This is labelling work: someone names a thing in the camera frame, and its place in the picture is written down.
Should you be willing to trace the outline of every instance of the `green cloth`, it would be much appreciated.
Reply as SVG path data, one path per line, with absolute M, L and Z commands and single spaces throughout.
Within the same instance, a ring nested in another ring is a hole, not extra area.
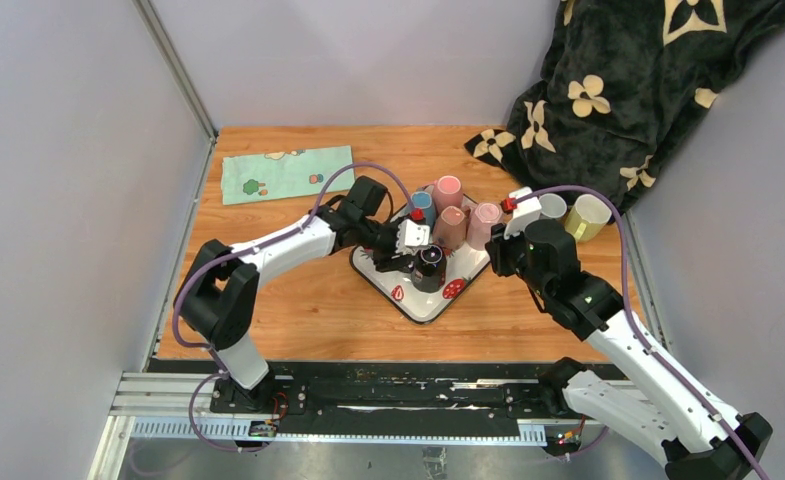
M 221 201 L 235 205 L 317 195 L 334 172 L 352 162 L 350 146 L 227 157 Z M 327 191 L 348 190 L 353 184 L 354 171 L 348 170 Z

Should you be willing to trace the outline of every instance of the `wooden table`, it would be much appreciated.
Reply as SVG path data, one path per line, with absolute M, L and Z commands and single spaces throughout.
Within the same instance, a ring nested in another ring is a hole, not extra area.
M 444 174 L 458 176 L 477 201 L 498 202 L 518 188 L 500 169 L 463 149 L 486 127 L 307 127 L 225 128 L 201 198 L 186 251 L 185 277 L 200 246 L 213 238 L 225 244 L 253 240 L 295 222 L 312 198 L 224 206 L 224 157 L 351 145 L 354 161 L 371 161 L 393 170 L 410 190 Z M 379 171 L 359 168 L 390 186 L 396 208 L 403 194 Z M 387 205 L 381 207 L 385 216 Z M 583 268 L 619 289 L 619 242 L 615 226 L 578 247 Z M 584 362 L 605 358 L 581 344 L 531 301 L 524 284 L 487 271 L 434 323 L 416 325 L 352 270 L 349 252 L 315 260 L 270 282 L 257 295 L 251 335 L 260 352 L 281 360 L 533 361 L 571 356 Z M 639 301 L 631 284 L 633 304 Z M 182 324 L 183 336 L 199 337 Z M 207 358 L 180 347 L 165 329 L 160 358 Z

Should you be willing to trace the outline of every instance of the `red cap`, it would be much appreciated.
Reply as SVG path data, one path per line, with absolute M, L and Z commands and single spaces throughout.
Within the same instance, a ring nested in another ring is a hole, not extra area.
M 513 213 L 513 210 L 516 208 L 518 208 L 518 205 L 516 205 L 515 198 L 505 198 L 504 200 L 501 200 L 501 210 L 504 210 L 504 213 L 507 215 Z

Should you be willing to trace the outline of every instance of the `white wall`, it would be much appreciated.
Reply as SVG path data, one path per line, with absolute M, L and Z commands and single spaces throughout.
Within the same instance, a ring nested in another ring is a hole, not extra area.
M 207 148 L 131 1 L 0 0 L 0 479 L 85 477 Z
M 156 0 L 218 127 L 495 124 L 557 0 Z
M 769 419 L 764 464 L 785 479 L 785 34 L 722 93 L 634 214 L 674 352 L 740 411 Z

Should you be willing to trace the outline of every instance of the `flower pattern blanket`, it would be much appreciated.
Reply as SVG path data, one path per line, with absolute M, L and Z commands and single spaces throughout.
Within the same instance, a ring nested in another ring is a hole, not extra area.
M 785 0 L 562 0 L 555 23 L 507 130 L 466 149 L 534 189 L 584 185 L 624 212 L 785 27 Z

